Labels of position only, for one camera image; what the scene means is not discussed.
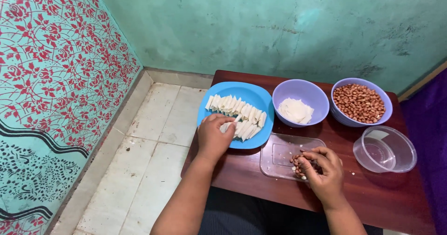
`lavender bowl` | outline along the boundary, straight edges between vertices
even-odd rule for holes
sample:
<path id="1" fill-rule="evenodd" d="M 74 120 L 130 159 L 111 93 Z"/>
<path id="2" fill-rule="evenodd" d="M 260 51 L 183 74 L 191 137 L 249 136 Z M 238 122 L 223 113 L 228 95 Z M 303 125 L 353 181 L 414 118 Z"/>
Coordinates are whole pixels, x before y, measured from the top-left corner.
<path id="1" fill-rule="evenodd" d="M 338 109 L 338 107 L 335 105 L 335 101 L 334 101 L 332 95 L 333 95 L 335 89 L 337 89 L 338 87 L 344 86 L 344 85 L 348 85 L 348 84 L 365 85 L 369 89 L 376 90 L 376 93 L 378 95 L 380 95 L 380 98 L 383 100 L 383 105 L 385 106 L 385 109 L 386 109 L 385 113 L 383 114 L 382 118 L 380 118 L 380 120 L 378 120 L 376 123 L 358 122 L 356 120 L 353 120 L 353 119 L 347 117 L 343 112 L 340 111 L 340 109 Z M 391 117 L 391 114 L 393 114 L 393 105 L 391 104 L 391 100 L 388 97 L 388 95 L 385 93 L 385 91 L 383 91 L 376 84 L 371 83 L 364 79 L 359 79 L 359 78 L 345 78 L 345 79 L 342 79 L 339 82 L 337 82 L 332 87 L 330 103 L 331 103 L 330 111 L 331 111 L 332 116 L 341 124 L 349 126 L 349 127 L 365 127 L 365 126 L 380 125 L 380 124 L 385 123 Z"/>
<path id="2" fill-rule="evenodd" d="M 314 109 L 312 119 L 307 124 L 294 123 L 284 118 L 278 111 L 280 103 L 287 99 L 301 100 Z M 273 106 L 278 118 L 287 126 L 302 128 L 317 124 L 324 120 L 329 113 L 329 100 L 327 95 L 316 84 L 305 80 L 287 80 L 277 85 L 273 91 Z"/>

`table surface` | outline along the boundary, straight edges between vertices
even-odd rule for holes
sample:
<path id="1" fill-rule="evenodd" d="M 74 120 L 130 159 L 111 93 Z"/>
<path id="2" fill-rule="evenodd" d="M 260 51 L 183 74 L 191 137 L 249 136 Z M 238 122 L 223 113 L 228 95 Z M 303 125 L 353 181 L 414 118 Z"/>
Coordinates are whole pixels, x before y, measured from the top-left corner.
<path id="1" fill-rule="evenodd" d="M 263 87 L 273 94 L 275 87 L 285 80 L 288 79 L 217 70 L 212 84 L 246 82 Z M 313 83 L 330 98 L 332 84 Z M 393 103 L 393 115 L 384 125 L 406 135 L 407 129 L 397 96 L 390 92 L 387 94 Z M 305 128 L 290 128 L 275 116 L 272 132 L 318 138 L 334 150 L 343 160 L 345 196 L 363 223 L 408 234 L 436 234 L 417 166 L 407 173 L 378 174 L 364 169 L 356 161 L 352 147 L 364 129 L 346 127 L 329 113 L 321 123 Z M 182 169 L 182 177 L 197 151 L 196 132 Z M 265 176 L 259 162 L 260 148 L 228 149 L 216 165 L 211 185 L 301 209 L 323 210 L 321 202 L 304 183 Z"/>

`red floral pattern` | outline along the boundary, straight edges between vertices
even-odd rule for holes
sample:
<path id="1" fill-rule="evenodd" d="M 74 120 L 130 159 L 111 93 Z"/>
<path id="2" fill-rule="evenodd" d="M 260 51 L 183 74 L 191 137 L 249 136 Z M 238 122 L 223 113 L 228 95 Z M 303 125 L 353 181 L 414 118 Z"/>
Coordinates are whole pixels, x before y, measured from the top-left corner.
<path id="1" fill-rule="evenodd" d="M 0 118 L 91 151 L 141 67 L 115 21 L 99 0 L 0 0 L 0 14 Z M 20 222 L 1 221 L 0 234 L 49 223 Z"/>

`purple fabric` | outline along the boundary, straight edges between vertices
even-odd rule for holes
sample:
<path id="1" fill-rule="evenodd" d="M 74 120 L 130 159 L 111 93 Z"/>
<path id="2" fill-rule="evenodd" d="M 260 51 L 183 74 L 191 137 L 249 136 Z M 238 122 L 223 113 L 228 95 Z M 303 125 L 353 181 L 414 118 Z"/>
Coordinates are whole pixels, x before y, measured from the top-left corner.
<path id="1" fill-rule="evenodd" d="M 436 231 L 447 234 L 447 70 L 400 105 Z"/>

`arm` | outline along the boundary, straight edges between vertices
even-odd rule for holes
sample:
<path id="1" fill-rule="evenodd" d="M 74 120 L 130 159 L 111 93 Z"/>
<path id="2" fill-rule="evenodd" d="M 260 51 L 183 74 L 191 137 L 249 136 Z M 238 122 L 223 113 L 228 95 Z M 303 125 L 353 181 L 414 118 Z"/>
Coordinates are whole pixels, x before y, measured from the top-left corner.
<path id="1" fill-rule="evenodd" d="M 332 235 L 367 235 L 362 222 L 343 194 L 342 162 L 332 150 L 325 147 L 303 152 L 306 158 L 316 160 L 323 169 L 318 175 L 309 161 L 299 158 L 301 168 L 316 196 L 321 200 Z"/>
<path id="2" fill-rule="evenodd" d="M 225 153 L 236 130 L 231 124 L 226 133 L 220 126 L 234 118 L 213 114 L 203 119 L 198 129 L 199 150 L 170 200 L 152 227 L 152 235 L 197 234 L 202 222 L 214 167 Z"/>

